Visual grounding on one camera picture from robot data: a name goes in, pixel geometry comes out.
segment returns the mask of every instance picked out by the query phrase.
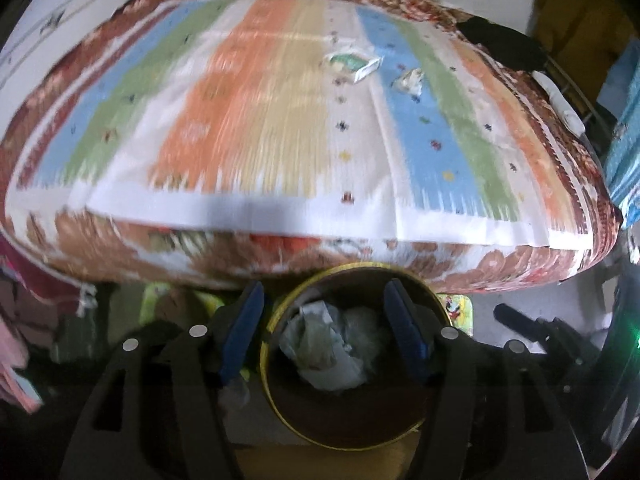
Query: trash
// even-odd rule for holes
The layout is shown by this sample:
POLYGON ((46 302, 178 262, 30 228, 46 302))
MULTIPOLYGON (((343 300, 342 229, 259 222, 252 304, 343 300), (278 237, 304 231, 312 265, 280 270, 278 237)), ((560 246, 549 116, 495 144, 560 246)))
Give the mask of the trash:
POLYGON ((349 83, 355 84, 375 72, 382 64, 380 56, 350 47, 325 57, 326 63, 349 83))
POLYGON ((424 73, 419 68, 412 68, 404 72, 398 79, 394 81, 394 88, 401 92, 405 92, 414 97, 420 97, 422 94, 422 82, 424 73))
POLYGON ((280 339, 280 349, 316 390, 340 392, 364 384, 391 340, 367 307, 342 312, 324 301, 300 308, 280 339))

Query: green stripe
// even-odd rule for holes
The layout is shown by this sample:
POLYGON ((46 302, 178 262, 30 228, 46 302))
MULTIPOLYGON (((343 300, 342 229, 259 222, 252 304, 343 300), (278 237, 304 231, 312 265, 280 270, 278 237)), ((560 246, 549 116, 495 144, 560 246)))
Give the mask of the green stripe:
POLYGON ((121 143, 135 130, 177 60, 196 45, 198 35, 236 0, 212 0, 191 12, 177 27, 129 70, 115 90, 98 106, 63 174, 69 184, 77 178, 96 182, 121 143))
POLYGON ((413 25, 402 20, 394 21, 415 57, 420 60, 431 93, 473 171, 484 206, 495 219, 517 221, 516 199, 511 188, 500 177, 495 147, 482 136, 465 89, 451 70, 440 61, 431 45, 422 40, 413 25))

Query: orange stripe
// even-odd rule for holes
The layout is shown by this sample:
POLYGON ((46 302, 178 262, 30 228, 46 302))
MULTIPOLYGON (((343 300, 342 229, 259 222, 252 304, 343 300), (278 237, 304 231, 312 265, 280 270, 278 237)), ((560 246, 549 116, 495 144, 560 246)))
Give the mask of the orange stripe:
POLYGON ((452 41, 451 43, 454 45, 467 71, 482 82, 486 92, 500 108, 511 135, 522 153, 524 153, 527 163, 531 171, 533 171, 542 193, 547 214, 552 220, 551 227, 558 230, 565 230, 571 226, 575 228, 571 203, 562 199, 567 198, 566 191, 556 175, 553 162, 548 153, 540 144, 532 127, 524 120, 520 103, 495 78, 478 54, 460 42, 452 41))
POLYGON ((156 187, 193 190, 203 178, 203 189, 214 190, 220 173, 221 190, 232 189, 229 169, 238 162, 261 80, 295 5, 296 0, 256 0, 220 43, 150 170, 156 187))

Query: silver screw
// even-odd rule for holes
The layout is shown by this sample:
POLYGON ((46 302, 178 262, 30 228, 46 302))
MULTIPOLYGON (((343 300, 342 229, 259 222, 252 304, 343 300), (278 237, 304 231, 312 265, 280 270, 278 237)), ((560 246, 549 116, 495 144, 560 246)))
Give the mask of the silver screw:
POLYGON ((458 338, 458 331, 452 326, 446 326, 442 330, 440 330, 440 335, 444 339, 449 339, 450 341, 453 341, 454 339, 458 338))
POLYGON ((127 339, 124 343, 122 343, 122 349, 125 352, 131 352, 138 348, 138 340, 137 339, 127 339))
POLYGON ((191 337, 202 337, 207 333, 207 327, 205 325, 193 325, 189 329, 189 335, 191 337))
POLYGON ((517 339, 512 339, 507 343, 507 348, 511 350, 514 354, 522 354, 524 352, 524 345, 521 341, 517 339))

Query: crumpled paper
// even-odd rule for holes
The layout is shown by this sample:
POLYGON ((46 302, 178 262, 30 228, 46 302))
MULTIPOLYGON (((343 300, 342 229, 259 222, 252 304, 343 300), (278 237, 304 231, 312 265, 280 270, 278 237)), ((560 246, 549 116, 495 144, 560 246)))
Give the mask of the crumpled paper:
POLYGON ((280 338, 280 349, 315 389, 340 392, 364 384, 391 340, 367 307, 342 312, 324 301, 300 308, 280 338))

